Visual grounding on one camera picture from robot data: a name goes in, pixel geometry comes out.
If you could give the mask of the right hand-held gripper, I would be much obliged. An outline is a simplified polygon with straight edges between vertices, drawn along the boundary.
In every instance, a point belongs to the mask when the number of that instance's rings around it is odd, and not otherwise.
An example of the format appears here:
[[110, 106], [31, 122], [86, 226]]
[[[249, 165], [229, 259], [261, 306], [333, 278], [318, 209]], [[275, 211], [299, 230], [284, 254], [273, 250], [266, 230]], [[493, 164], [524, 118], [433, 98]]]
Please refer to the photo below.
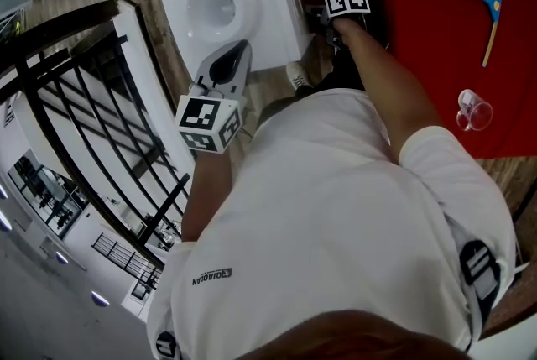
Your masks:
[[321, 24], [326, 28], [327, 43], [334, 49], [344, 47], [341, 34], [333, 28], [333, 20], [346, 17], [358, 21], [370, 13], [368, 0], [324, 0], [325, 6], [321, 14]]

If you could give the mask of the person's black trousers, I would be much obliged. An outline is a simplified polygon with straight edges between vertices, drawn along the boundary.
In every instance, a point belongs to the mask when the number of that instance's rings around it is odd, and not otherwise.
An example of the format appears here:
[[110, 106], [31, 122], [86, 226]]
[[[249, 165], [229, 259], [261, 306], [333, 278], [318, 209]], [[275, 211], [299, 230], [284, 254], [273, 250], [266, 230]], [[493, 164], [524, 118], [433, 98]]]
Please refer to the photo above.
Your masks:
[[357, 66], [349, 50], [338, 50], [332, 58], [332, 71], [311, 89], [295, 91], [295, 98], [301, 99], [312, 94], [335, 89], [365, 91]]

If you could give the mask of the person's right forearm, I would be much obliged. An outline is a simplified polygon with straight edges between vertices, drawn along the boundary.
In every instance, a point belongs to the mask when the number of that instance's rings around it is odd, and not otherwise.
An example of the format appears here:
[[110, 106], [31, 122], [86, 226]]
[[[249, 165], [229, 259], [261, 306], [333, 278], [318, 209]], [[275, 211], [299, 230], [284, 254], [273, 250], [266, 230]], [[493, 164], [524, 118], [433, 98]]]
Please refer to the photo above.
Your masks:
[[337, 18], [333, 26], [348, 47], [365, 91], [386, 127], [395, 158], [422, 128], [440, 126], [441, 118], [425, 89], [358, 23]]

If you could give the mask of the dark stair railing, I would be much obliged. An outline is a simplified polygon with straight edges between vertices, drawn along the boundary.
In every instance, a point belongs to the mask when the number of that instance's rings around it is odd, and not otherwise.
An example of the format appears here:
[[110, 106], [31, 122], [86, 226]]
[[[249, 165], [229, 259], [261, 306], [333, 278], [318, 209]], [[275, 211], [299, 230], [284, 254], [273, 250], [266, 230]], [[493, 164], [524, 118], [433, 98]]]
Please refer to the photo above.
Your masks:
[[0, 104], [12, 107], [41, 166], [163, 268], [180, 238], [193, 159], [140, 8], [92, 4], [0, 44]]

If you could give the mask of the red tablecloth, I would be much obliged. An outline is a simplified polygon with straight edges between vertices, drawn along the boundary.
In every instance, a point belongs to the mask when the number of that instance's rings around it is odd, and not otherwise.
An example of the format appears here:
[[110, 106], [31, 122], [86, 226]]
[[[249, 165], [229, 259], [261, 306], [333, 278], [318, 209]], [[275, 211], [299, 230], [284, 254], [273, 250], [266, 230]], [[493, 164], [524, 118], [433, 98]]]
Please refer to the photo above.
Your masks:
[[[467, 151], [478, 159], [537, 156], [537, 0], [502, 0], [485, 68], [492, 20], [482, 1], [384, 1], [391, 52], [419, 78]], [[493, 108], [482, 131], [456, 123], [465, 89]]]

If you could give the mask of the person's left forearm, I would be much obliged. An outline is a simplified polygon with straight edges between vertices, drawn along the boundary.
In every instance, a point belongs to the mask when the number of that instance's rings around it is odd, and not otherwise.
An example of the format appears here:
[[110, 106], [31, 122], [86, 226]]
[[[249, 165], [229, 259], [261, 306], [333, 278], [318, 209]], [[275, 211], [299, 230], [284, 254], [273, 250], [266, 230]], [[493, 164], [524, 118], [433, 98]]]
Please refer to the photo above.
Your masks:
[[194, 168], [189, 199], [181, 222], [181, 240], [196, 242], [232, 190], [229, 151], [201, 152]]

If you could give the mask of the person's white t-shirt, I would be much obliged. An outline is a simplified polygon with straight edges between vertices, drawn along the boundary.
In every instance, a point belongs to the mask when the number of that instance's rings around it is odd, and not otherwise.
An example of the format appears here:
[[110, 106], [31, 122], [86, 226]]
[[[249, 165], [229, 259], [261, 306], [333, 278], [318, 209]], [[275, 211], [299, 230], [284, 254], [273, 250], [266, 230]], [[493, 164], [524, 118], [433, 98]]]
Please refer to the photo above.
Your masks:
[[323, 312], [361, 310], [464, 349], [460, 255], [514, 278], [512, 219], [456, 137], [423, 128], [393, 158], [367, 95], [316, 93], [256, 132], [232, 191], [169, 257], [147, 330], [156, 360], [233, 360]]

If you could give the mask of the clear glass cup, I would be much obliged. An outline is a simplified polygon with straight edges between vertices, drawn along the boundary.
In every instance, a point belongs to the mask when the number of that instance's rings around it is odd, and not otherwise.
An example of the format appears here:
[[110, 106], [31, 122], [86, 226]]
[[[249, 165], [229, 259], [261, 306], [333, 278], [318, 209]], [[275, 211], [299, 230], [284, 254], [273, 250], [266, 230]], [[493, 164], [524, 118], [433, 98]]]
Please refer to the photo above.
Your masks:
[[493, 118], [492, 106], [470, 89], [461, 91], [458, 97], [459, 111], [456, 123], [463, 131], [479, 132], [488, 127]]

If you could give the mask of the black metal balcony railing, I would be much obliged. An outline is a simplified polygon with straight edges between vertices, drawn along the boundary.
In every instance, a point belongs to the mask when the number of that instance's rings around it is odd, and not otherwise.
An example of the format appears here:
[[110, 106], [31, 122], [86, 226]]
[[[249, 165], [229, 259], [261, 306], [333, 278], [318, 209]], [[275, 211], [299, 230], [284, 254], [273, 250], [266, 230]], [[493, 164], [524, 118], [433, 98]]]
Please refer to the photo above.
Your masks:
[[134, 277], [139, 283], [155, 290], [162, 272], [136, 251], [124, 247], [118, 241], [113, 241], [103, 232], [91, 245], [101, 256]]

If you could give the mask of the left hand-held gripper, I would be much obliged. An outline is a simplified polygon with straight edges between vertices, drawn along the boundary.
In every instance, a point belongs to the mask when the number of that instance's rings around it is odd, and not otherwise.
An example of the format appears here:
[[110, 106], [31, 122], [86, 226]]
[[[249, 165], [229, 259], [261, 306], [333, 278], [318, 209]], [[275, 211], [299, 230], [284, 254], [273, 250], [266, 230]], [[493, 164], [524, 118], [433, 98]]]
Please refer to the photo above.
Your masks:
[[222, 46], [200, 64], [195, 82], [180, 97], [175, 121], [188, 149], [224, 153], [243, 125], [243, 94], [253, 51], [241, 39]]

